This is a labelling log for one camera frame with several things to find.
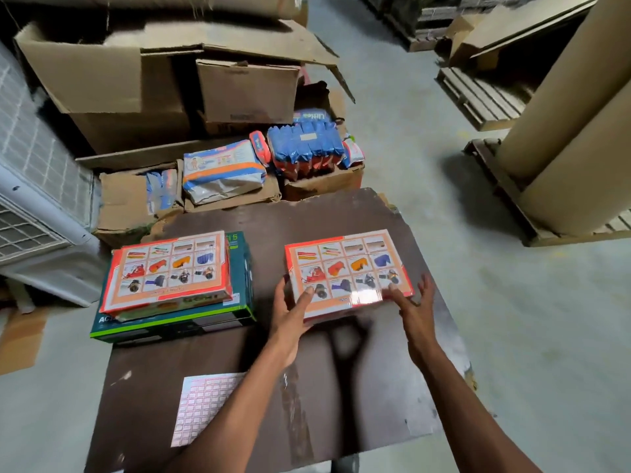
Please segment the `person's left hand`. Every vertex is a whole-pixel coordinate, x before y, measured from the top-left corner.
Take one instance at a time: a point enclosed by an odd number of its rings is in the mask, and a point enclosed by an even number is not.
[[[283,367],[288,367],[296,360],[298,340],[310,327],[304,324],[305,309],[314,296],[313,287],[309,287],[298,298],[296,306],[289,310],[285,301],[286,284],[287,280],[283,277],[276,285],[272,324],[269,330],[270,341],[276,342],[283,350],[283,354],[287,355]]]

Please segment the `concrete floor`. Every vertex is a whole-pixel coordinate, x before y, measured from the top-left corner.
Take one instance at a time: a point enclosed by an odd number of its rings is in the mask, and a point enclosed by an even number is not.
[[[523,247],[460,153],[482,135],[434,81],[436,55],[406,53],[358,0],[309,3],[310,29],[342,57],[357,99],[347,125],[368,157],[363,185],[386,193],[411,226],[485,405],[543,470],[628,470],[631,240]],[[86,334],[94,309],[55,310],[37,364],[0,376],[0,471],[83,470],[109,355]],[[438,434],[363,453],[361,471],[456,466]]]

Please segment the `paper with pink grid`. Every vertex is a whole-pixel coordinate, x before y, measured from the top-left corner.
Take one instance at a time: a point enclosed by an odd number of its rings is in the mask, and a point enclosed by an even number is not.
[[[185,377],[171,446],[189,445],[217,415],[244,376],[221,373]]]

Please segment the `green box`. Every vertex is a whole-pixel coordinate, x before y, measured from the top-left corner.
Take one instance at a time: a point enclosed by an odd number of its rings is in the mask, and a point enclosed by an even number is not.
[[[232,300],[128,322],[97,312],[90,337],[111,344],[131,345],[254,324],[250,248],[241,231],[226,233],[226,238],[230,247]]]

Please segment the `brown table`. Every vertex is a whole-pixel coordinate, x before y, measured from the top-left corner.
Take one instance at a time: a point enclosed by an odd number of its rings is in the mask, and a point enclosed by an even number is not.
[[[183,214],[161,237],[242,230],[252,251],[255,310],[266,326],[274,286],[286,272],[283,246],[380,229],[389,230],[415,283],[427,264],[401,215],[372,189]],[[439,342],[464,374],[469,360],[440,293],[435,319]],[[264,328],[255,326],[114,348],[85,472],[159,469],[179,451],[170,442],[183,378],[244,372],[265,338]],[[272,396],[248,471],[286,471],[438,428],[427,385],[409,360],[397,308],[383,303],[319,324],[301,339],[294,366]]]

